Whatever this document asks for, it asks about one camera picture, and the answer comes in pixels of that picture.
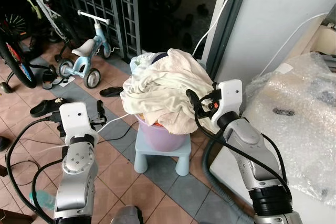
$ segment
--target plastic stool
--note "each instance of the plastic stool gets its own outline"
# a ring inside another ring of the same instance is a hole
[[[187,135],[184,144],[180,148],[172,152],[160,152],[148,146],[140,127],[136,139],[134,170],[137,173],[144,173],[147,170],[146,155],[178,157],[179,159],[175,167],[177,174],[186,176],[189,173],[189,156],[191,153],[190,135]]]

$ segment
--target bubble wrap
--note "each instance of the bubble wrap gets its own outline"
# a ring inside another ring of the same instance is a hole
[[[290,187],[335,208],[336,74],[318,53],[286,64],[247,87],[244,116],[277,144]]]

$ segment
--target laundry basket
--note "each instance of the laundry basket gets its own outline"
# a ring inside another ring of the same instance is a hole
[[[148,126],[138,115],[135,115],[135,117],[139,121],[144,140],[154,150],[160,152],[172,152],[180,148],[186,140],[187,134],[171,134],[165,127],[155,125]]]

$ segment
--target crumpled towel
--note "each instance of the crumpled towel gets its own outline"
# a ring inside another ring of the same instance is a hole
[[[135,69],[125,81],[120,93],[123,107],[130,114],[143,113],[148,125],[158,121],[170,133],[192,133],[197,125],[185,91],[191,89],[202,98],[213,90],[213,82],[189,53],[178,49],[167,53],[147,68]],[[200,119],[200,123],[213,133],[218,131],[209,118]]]

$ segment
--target light blue balance bike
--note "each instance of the light blue balance bike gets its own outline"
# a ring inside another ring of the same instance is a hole
[[[91,58],[96,55],[98,49],[103,45],[103,57],[109,58],[111,55],[111,46],[106,41],[103,30],[99,21],[105,22],[107,25],[111,23],[109,19],[103,19],[84,13],[78,10],[78,15],[93,18],[96,35],[93,39],[88,39],[82,46],[72,50],[72,53],[78,55],[79,58],[73,63],[70,59],[62,59],[58,65],[58,73],[63,78],[68,78],[72,75],[78,75],[83,78],[85,87],[89,89],[95,88],[100,83],[100,72],[96,68],[91,68]]]

